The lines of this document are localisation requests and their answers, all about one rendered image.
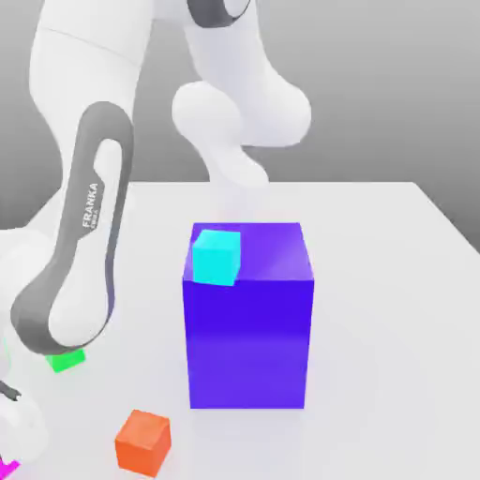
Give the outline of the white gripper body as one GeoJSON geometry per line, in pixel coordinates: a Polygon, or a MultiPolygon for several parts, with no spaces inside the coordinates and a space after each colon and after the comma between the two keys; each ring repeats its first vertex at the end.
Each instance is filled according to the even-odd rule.
{"type": "Polygon", "coordinates": [[[49,442],[42,412],[30,397],[0,397],[0,458],[9,463],[38,459],[49,442]]]}

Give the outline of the small green cube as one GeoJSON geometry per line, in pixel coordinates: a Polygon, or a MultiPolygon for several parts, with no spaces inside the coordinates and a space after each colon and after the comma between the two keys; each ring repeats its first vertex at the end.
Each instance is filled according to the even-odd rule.
{"type": "Polygon", "coordinates": [[[45,359],[52,370],[55,373],[59,373],[83,363],[85,361],[85,352],[83,349],[79,349],[74,352],[46,355],[45,359]]]}

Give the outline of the small orange cube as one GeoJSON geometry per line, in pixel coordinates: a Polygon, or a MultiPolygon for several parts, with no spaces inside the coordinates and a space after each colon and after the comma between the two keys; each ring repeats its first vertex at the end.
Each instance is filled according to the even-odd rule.
{"type": "Polygon", "coordinates": [[[154,478],[172,448],[170,419],[135,409],[117,433],[114,447],[121,469],[154,478]]]}

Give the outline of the small cyan cube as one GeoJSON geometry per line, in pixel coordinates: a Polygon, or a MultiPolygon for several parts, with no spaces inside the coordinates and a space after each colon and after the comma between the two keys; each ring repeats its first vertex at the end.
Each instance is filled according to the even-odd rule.
{"type": "Polygon", "coordinates": [[[241,266],[239,232],[202,230],[192,245],[193,280],[196,283],[232,286],[241,266]]]}

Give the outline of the large blue box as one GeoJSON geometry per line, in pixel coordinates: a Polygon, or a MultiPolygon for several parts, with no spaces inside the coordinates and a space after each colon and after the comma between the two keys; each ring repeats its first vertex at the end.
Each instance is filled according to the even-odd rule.
{"type": "Polygon", "coordinates": [[[305,405],[314,275],[297,223],[206,223],[238,232],[232,286],[183,274],[189,402],[193,409],[301,409],[305,405]]]}

